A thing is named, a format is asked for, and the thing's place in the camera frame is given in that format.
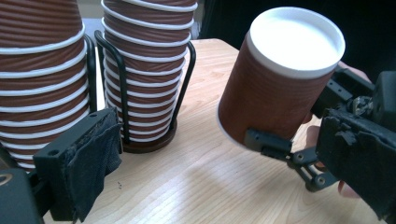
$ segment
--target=wooden table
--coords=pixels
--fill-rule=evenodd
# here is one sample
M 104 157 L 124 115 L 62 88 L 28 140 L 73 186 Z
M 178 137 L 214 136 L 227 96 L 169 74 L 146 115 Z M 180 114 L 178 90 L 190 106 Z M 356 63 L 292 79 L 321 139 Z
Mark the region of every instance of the wooden table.
M 217 39 L 192 43 L 197 62 L 174 140 L 149 154 L 121 154 L 84 223 L 378 223 L 336 185 L 311 193 L 285 163 L 233 144 L 216 111 L 238 51 Z M 319 120 L 300 128 L 294 149 L 304 148 L 313 124 Z

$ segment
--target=wood grain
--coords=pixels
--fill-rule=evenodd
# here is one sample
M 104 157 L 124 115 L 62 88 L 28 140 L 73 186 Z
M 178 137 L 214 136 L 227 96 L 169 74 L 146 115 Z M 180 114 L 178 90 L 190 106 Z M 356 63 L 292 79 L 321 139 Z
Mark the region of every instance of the wood grain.
M 153 153 L 123 153 L 84 223 L 379 223 L 336 185 L 308 192 L 285 163 L 230 141 L 216 112 L 238 51 L 217 39 L 192 43 L 198 58 L 175 139 Z M 304 148 L 307 128 L 319 124 L 303 125 L 293 149 Z

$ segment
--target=light wood surface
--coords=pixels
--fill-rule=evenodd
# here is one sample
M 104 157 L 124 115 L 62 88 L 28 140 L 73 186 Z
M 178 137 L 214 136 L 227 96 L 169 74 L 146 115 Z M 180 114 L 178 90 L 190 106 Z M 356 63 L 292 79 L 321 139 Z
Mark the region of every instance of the light wood surface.
M 230 141 L 216 111 L 238 51 L 217 39 L 192 43 L 197 62 L 175 139 L 149 154 L 121 154 L 84 223 L 384 223 L 336 185 L 311 193 L 284 162 Z M 294 150 L 310 125 L 319 120 L 300 128 Z

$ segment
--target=stack of cups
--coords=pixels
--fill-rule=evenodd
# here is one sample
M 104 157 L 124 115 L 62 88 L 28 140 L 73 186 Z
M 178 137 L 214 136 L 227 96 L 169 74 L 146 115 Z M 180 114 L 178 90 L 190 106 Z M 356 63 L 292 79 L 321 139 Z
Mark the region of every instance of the stack of cups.
M 0 4 L 0 143 L 18 165 L 89 114 L 77 1 Z
M 129 147 L 152 147 L 169 130 L 196 0 L 103 0 L 102 6 L 104 39 L 125 61 L 129 109 L 121 110 L 118 68 L 105 51 L 106 104 L 115 106 L 120 118 L 129 114 Z

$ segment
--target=wire cup holder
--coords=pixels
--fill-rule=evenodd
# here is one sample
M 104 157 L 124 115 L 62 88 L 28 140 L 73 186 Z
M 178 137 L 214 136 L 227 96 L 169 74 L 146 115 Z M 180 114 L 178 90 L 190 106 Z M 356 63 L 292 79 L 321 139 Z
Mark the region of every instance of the wire cup holder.
M 104 92 L 105 90 L 105 68 L 104 68 L 104 53 L 103 50 L 106 49 L 109 54 L 111 54 L 117 64 L 118 75 L 120 76 L 120 100 L 121 100 L 121 119 L 122 119 L 122 134 L 123 134 L 123 150 L 125 152 L 131 153 L 148 153 L 168 145 L 172 139 L 174 138 L 177 130 L 177 115 L 180 110 L 181 104 L 183 102 L 184 95 L 186 93 L 187 87 L 190 82 L 192 70 L 195 66 L 196 61 L 196 52 L 193 44 L 189 41 L 187 47 L 190 51 L 190 61 L 189 66 L 184 76 L 183 84 L 181 85 L 179 95 L 177 97 L 177 102 L 175 105 L 175 109 L 172 114 L 172 118 L 169 124 L 169 129 L 167 133 L 161 138 L 151 141 L 151 142 L 134 142 L 130 139 L 129 132 L 129 120 L 130 116 L 128 114 L 128 96 L 127 96 L 127 81 L 126 81 L 126 68 L 123 56 L 120 52 L 108 41 L 103 38 L 102 32 L 95 31 L 94 36 L 97 43 L 98 48 L 98 56 L 99 56 L 99 64 L 101 70 L 101 77 L 103 82 Z

